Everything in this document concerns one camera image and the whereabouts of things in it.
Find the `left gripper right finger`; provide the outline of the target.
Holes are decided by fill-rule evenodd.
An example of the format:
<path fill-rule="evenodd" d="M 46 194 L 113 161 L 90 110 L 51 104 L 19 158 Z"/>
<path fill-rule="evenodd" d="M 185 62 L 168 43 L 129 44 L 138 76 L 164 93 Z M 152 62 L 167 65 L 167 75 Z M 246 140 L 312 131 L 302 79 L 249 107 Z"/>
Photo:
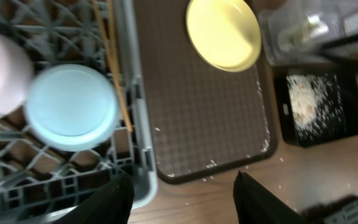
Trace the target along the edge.
<path fill-rule="evenodd" d="M 234 181 L 233 198 L 239 223 L 304 223 L 299 214 L 274 196 L 246 172 L 239 171 Z"/>

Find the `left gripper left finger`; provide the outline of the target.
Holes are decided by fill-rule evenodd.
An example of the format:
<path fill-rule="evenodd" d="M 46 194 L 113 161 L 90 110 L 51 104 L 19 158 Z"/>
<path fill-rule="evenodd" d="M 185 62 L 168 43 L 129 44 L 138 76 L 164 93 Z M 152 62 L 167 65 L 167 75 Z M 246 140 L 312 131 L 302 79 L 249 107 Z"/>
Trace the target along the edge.
<path fill-rule="evenodd" d="M 134 186 L 129 175 L 108 182 L 57 224 L 127 223 L 134 201 Z"/>

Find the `light blue bowl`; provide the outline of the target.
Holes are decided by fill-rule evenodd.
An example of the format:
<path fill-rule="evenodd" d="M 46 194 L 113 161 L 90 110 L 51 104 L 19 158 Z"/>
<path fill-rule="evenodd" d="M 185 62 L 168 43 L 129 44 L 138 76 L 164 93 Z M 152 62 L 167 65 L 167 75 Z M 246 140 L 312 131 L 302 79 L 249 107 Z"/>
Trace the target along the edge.
<path fill-rule="evenodd" d="M 113 136 L 121 107 L 112 83 L 78 64 L 41 71 L 29 88 L 24 115 L 34 134 L 63 151 L 93 149 Z"/>

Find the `rice food waste pile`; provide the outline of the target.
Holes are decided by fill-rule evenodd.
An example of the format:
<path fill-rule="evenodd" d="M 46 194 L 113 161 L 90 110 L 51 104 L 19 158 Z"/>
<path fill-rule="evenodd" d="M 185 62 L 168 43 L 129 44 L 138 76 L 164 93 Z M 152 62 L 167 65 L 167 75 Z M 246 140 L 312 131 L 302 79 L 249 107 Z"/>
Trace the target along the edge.
<path fill-rule="evenodd" d="M 344 132 L 344 111 L 336 75 L 289 75 L 287 86 L 299 142 L 325 141 Z"/>

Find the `white pink bowl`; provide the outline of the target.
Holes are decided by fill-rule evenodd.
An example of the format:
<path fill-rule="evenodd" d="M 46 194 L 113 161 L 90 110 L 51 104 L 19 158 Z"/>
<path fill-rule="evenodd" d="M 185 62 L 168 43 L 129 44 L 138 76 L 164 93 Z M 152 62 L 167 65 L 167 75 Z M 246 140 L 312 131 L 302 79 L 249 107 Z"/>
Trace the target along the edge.
<path fill-rule="evenodd" d="M 25 50 L 0 34 L 0 118 L 25 102 L 34 66 Z"/>

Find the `white napkin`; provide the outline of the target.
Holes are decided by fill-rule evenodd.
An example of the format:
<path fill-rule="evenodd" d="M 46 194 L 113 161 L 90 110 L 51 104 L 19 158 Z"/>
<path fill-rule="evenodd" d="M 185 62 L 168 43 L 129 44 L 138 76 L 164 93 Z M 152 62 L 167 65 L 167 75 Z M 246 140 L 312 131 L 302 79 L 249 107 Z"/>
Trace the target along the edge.
<path fill-rule="evenodd" d="M 329 32 L 327 23 L 321 20 L 321 14 L 309 14 L 305 22 L 306 32 L 310 39 L 326 35 Z"/>

